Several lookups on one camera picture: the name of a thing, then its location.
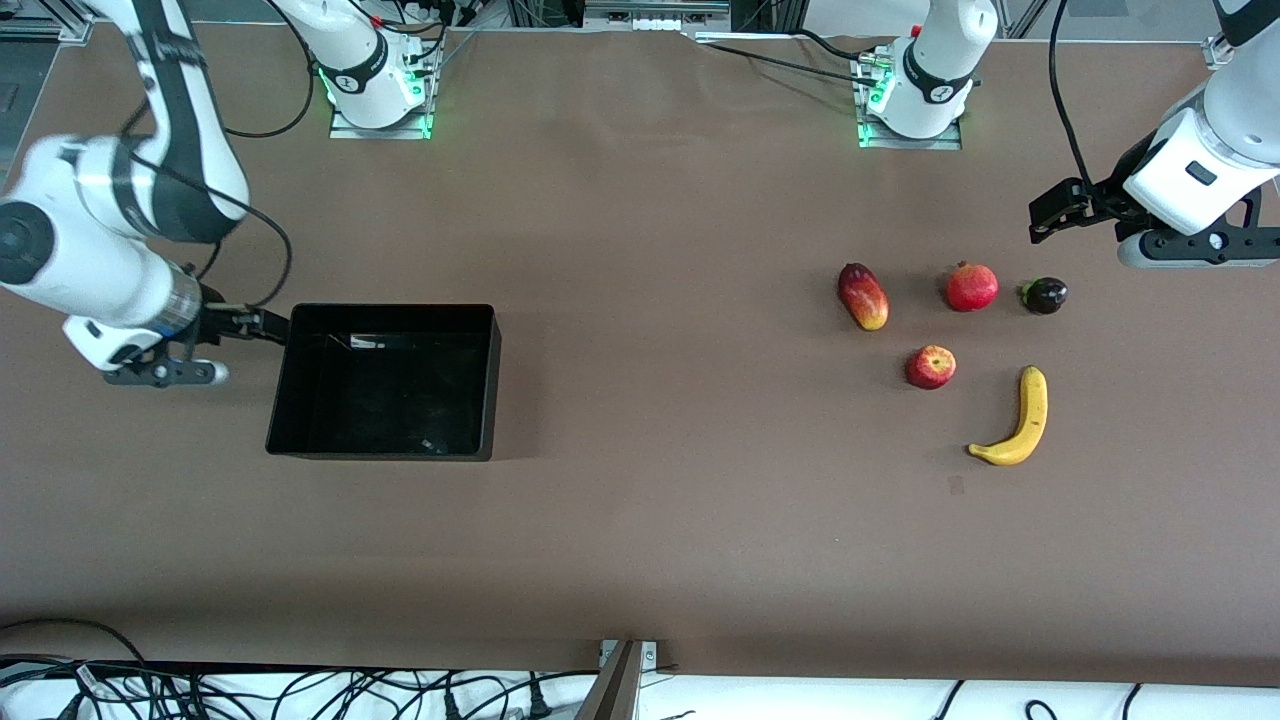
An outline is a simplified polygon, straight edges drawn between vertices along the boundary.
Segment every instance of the table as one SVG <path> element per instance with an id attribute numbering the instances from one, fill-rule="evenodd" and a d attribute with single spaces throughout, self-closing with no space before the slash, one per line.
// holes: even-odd
<path id="1" fill-rule="evenodd" d="M 292 117 L 283 28 L 198 35 L 227 123 Z M 847 86 L 672 33 L 477 37 L 429 142 L 329 141 L 320 106 L 237 140 L 297 246 L 274 310 L 497 307 L 494 461 L 269 456 L 279 348 L 211 350 L 211 392 L 113 388 L 4 295 L 4 616 L 169 660 L 573 667 L 631 634 L 690 673 L 1274 683 L 1276 270 L 1132 270 L 1105 227 L 1030 246 L 1027 202 L 1074 173 L 1044 56 L 992 46 L 957 154 L 861 150 Z M 1206 73 L 1193 45 L 1061 68 L 1098 177 Z M 113 132 L 140 95 L 99 28 L 28 135 Z M 993 307 L 940 302 L 960 260 L 1000 274 Z M 887 286 L 886 329 L 838 305 L 846 261 Z M 279 263 L 248 223 L 207 282 L 251 299 Z M 1071 286 L 1051 318 L 1012 295 L 1042 274 Z M 901 380 L 925 343 L 957 356 L 937 392 Z M 1011 429 L 1025 364 L 1044 442 L 987 466 L 963 447 Z M 52 637 L 12 644 L 119 653 Z"/>

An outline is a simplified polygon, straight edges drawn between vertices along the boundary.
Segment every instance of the white floor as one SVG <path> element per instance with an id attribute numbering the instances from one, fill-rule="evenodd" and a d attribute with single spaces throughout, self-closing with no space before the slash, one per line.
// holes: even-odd
<path id="1" fill-rule="evenodd" d="M 468 673 L 454 682 L 490 674 Z M 527 679 L 525 673 L 493 673 L 509 685 Z M 424 682 L 439 678 L 439 673 L 421 674 Z M 292 675 L 225 675 L 207 682 L 225 691 L 252 692 L 275 696 L 288 684 Z M 410 673 L 397 674 L 394 680 L 410 683 Z M 543 692 L 552 707 L 580 702 L 586 696 L 593 678 L 566 678 L 549 680 Z M 306 680 L 296 688 L 307 688 L 315 680 Z M 349 675 L 292 694 L 280 706 L 279 720 L 328 720 L 337 712 L 333 703 L 323 714 L 316 711 L 343 685 Z M 124 692 L 141 691 L 141 682 L 123 685 Z M 777 720 L 777 719 L 842 719 L 842 720 L 928 720 L 934 717 L 952 683 L 947 680 L 835 680 L 785 678 L 713 678 L 698 675 L 654 676 L 646 675 L 640 692 L 637 720 L 671 720 L 685 715 L 691 720 Z M 1027 720 L 1024 707 L 1030 700 L 1041 700 L 1053 708 L 1061 720 L 1119 720 L 1121 706 L 1132 685 L 1103 683 L 1011 683 L 969 682 L 956 694 L 946 720 Z M 100 697 L 115 697 L 113 691 L 99 685 Z M 463 716 L 498 691 L 493 682 L 476 682 L 454 689 Z M 410 691 L 379 687 L 383 698 L 362 696 L 352 703 L 347 720 L 389 720 L 397 712 L 394 705 L 404 707 L 401 717 L 408 720 L 443 719 L 443 700 L 439 691 L 430 693 L 421 706 L 410 705 Z M 36 680 L 0 691 L 0 716 L 5 720 L 42 720 L 56 717 L 74 696 L 70 680 Z M 268 720 L 273 702 L 244 698 L 242 702 L 253 719 Z M 225 711 L 211 714 L 215 720 L 253 720 L 225 701 L 211 701 Z M 500 702 L 480 708 L 476 719 L 497 717 Z M 137 705 L 146 717 L 148 707 Z M 512 693 L 508 720 L 529 710 L 527 692 Z M 1199 688 L 1185 685 L 1147 685 L 1134 698 L 1130 720 L 1275 720 L 1280 717 L 1280 689 L 1265 688 Z M 88 703 L 81 710 L 81 719 L 97 720 Z M 132 720 L 133 715 L 123 705 L 105 705 L 102 720 Z M 1032 715 L 1033 720 L 1050 720 L 1043 710 Z"/>

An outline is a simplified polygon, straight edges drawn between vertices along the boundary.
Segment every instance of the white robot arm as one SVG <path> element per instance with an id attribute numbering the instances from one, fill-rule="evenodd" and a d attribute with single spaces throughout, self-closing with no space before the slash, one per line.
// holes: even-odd
<path id="1" fill-rule="evenodd" d="M 973 70 L 998 24 L 991 0 L 931 0 L 919 35 L 890 46 L 893 79 L 868 110 L 901 136 L 937 137 L 964 113 Z"/>
<path id="2" fill-rule="evenodd" d="M 351 124 L 384 128 L 429 100 L 421 74 L 434 53 L 424 53 L 417 37 L 374 27 L 351 0 L 271 3 L 315 55 L 334 106 Z"/>
<path id="3" fill-rule="evenodd" d="M 1096 186 L 1068 178 L 1030 204 L 1038 243 L 1117 220 L 1133 266 L 1260 266 L 1280 231 L 1257 225 L 1260 187 L 1280 174 L 1280 0 L 1215 0 L 1233 59 L 1175 104 Z M 1226 222 L 1238 202 L 1243 227 Z"/>
<path id="4" fill-rule="evenodd" d="M 219 364 L 195 361 L 188 352 L 189 373 L 179 380 L 173 377 L 183 374 L 179 361 L 154 351 L 172 340 L 189 347 L 250 331 L 209 314 L 221 297 L 143 241 L 220 242 L 244 209 L 207 188 L 247 204 L 248 184 L 223 133 L 205 56 L 179 0 L 90 4 L 124 33 L 156 132 L 35 142 L 13 192 L 0 197 L 0 286 L 68 314 L 67 337 L 109 380 L 215 384 L 225 378 Z M 236 316 L 246 315 L 253 318 L 248 324 L 264 316 L 244 307 Z M 141 379 L 142 369 L 156 375 Z"/>

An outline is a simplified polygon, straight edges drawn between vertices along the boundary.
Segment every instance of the black plastic bin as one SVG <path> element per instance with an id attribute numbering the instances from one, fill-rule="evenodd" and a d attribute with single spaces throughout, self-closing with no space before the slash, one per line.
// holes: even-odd
<path id="1" fill-rule="evenodd" d="M 314 460 L 488 460 L 502 336 L 489 305 L 298 305 L 266 438 Z"/>

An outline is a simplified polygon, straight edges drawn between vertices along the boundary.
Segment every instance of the banana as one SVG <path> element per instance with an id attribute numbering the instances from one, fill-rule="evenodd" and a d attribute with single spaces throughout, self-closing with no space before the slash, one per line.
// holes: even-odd
<path id="1" fill-rule="evenodd" d="M 970 455 L 992 465 L 1018 465 L 1032 456 L 1044 434 L 1044 420 L 1048 418 L 1048 383 L 1044 373 L 1034 365 L 1023 370 L 1021 398 L 1023 407 L 1014 434 L 996 445 L 970 445 Z"/>

